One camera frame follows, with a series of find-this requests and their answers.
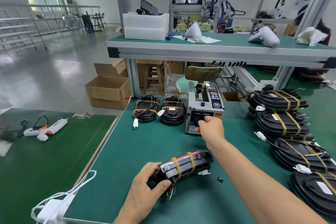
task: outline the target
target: white power strip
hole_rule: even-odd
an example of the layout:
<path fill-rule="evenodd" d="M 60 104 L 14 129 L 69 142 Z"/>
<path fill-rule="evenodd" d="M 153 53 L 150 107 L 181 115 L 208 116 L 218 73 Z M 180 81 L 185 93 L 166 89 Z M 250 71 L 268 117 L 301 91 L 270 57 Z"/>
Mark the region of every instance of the white power strip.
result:
<path fill-rule="evenodd" d="M 44 223 L 44 221 L 46 219 L 48 219 L 51 214 L 54 213 L 48 219 L 47 224 L 63 224 L 64 222 L 62 221 L 62 217 L 65 214 L 66 210 L 68 209 L 68 207 L 69 207 L 69 205 L 72 202 L 74 197 L 75 197 L 75 195 L 68 195 L 63 200 L 50 199 L 48 201 L 48 203 L 42 208 L 40 213 L 37 215 L 38 223 Z"/>

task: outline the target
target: person's left hand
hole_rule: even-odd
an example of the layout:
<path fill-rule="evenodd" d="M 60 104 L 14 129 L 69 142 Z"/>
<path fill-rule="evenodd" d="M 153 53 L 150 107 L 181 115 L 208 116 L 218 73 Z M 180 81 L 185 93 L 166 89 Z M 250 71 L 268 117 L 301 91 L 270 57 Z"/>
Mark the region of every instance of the person's left hand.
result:
<path fill-rule="evenodd" d="M 159 163 L 147 163 L 134 178 L 131 189 L 114 224 L 138 224 L 152 210 L 159 197 L 169 188 L 170 180 L 161 181 L 151 190 L 148 185 L 149 177 L 157 169 Z"/>

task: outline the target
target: white tissue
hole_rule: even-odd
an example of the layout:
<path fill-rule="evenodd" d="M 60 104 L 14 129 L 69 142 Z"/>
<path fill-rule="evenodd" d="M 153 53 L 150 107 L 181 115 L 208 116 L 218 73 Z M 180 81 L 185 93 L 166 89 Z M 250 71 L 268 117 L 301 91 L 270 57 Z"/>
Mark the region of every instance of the white tissue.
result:
<path fill-rule="evenodd" d="M 296 43 L 309 44 L 310 47 L 316 46 L 318 42 L 323 41 L 327 36 L 327 34 L 314 27 L 308 27 L 296 37 Z"/>
<path fill-rule="evenodd" d="M 194 22 L 190 28 L 187 30 L 187 32 L 184 34 L 186 37 L 192 37 L 195 39 L 195 41 L 199 41 L 202 39 L 202 33 L 200 30 L 200 27 L 198 26 L 197 22 Z"/>

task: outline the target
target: crumpled tissue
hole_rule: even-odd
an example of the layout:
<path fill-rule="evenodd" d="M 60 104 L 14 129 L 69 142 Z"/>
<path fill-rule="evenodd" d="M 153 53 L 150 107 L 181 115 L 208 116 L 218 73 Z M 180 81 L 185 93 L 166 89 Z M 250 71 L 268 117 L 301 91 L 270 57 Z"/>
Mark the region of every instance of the crumpled tissue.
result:
<path fill-rule="evenodd" d="M 327 36 L 327 34 L 314 27 L 308 27 L 296 37 L 296 43 L 309 44 L 310 47 L 316 46 L 318 42 L 323 41 Z"/>

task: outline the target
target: floor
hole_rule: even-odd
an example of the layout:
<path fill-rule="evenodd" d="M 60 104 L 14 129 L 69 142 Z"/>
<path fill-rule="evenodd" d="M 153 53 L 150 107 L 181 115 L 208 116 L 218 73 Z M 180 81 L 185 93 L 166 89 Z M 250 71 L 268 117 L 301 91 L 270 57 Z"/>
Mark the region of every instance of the floor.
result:
<path fill-rule="evenodd" d="M 93 63 L 111 63 L 106 40 L 117 36 L 106 32 L 66 33 L 45 38 L 48 51 L 38 50 L 0 55 L 0 113 L 11 107 L 84 114 L 113 114 L 122 110 L 91 107 L 84 85 L 96 77 Z"/>

